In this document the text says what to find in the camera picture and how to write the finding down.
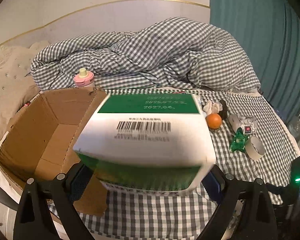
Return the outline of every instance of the orange fruit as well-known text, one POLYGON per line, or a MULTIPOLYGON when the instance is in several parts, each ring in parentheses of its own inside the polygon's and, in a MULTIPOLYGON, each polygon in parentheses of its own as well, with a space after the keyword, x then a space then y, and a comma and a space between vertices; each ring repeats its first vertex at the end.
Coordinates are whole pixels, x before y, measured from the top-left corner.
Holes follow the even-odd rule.
POLYGON ((218 129, 222 124, 222 119, 218 114, 209 114, 206 117, 207 125, 211 129, 218 129))

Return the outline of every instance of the teal curtain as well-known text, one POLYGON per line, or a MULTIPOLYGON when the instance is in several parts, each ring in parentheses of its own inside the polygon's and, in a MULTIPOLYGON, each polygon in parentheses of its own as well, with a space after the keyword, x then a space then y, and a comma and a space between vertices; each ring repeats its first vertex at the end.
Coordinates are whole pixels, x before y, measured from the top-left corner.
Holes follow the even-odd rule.
POLYGON ((243 47, 282 120, 300 115, 300 20, 287 0, 210 0, 210 23, 243 47))

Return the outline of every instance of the barcode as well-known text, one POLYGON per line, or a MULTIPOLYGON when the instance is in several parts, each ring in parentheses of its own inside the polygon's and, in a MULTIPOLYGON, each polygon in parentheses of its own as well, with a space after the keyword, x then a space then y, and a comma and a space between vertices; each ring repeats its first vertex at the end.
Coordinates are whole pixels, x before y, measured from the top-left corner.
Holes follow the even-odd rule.
POLYGON ((117 130, 120 131, 139 131, 149 133, 168 133, 171 131, 170 122, 131 122, 120 121, 117 130))

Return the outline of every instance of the white and green box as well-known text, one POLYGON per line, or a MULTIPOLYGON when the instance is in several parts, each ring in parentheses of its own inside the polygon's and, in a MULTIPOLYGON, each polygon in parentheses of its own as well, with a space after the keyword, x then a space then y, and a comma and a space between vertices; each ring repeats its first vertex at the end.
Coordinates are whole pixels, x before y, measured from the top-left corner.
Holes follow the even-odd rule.
POLYGON ((73 150, 107 189, 143 194, 187 195, 216 161, 189 94, 107 96, 73 150))

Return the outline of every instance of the checkered blanket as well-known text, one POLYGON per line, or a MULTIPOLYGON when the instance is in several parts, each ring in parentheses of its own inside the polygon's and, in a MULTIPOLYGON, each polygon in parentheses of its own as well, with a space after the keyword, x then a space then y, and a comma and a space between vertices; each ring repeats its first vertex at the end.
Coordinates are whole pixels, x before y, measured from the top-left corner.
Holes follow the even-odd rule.
MULTIPOLYGON (((179 90, 106 90, 109 94, 122 93, 171 93, 179 90)), ((226 101, 229 113, 255 116, 258 121, 256 136, 262 141, 266 153, 259 161, 251 160, 245 153, 229 151, 234 131, 228 121, 220 130, 210 133, 215 148, 217 165, 224 173, 237 179, 253 181, 262 178, 274 185, 287 185, 290 163, 297 157, 288 134, 275 116, 271 106, 262 97, 215 91, 186 91, 200 95, 203 102, 226 101)), ((273 194, 274 204, 281 199, 273 194)), ((108 192, 108 208, 102 217, 80 213, 92 233, 118 239, 196 239, 216 205, 210 201, 202 184, 189 196, 145 196, 108 192)), ((57 215, 53 205, 50 210, 57 215)))
POLYGON ((102 89, 155 88, 247 91, 260 87, 250 60, 226 31, 170 18, 139 32, 94 33, 59 41, 34 58, 41 90, 74 86, 85 67, 102 89))

